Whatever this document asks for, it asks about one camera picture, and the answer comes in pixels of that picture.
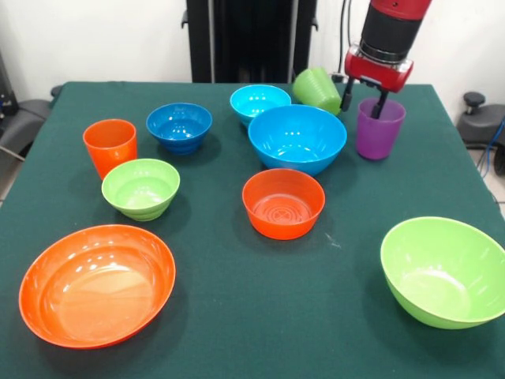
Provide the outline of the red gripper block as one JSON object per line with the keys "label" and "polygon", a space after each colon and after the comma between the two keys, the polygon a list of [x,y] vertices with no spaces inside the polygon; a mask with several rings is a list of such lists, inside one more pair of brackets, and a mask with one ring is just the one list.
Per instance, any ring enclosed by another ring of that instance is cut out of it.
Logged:
{"label": "red gripper block", "polygon": [[359,46],[351,46],[346,53],[344,68],[348,80],[342,95],[341,111],[349,110],[354,82],[360,81],[381,90],[379,100],[370,114],[371,118],[379,119],[389,92],[397,93],[405,86],[413,70],[413,61],[404,59],[400,63],[377,62],[364,55]]}

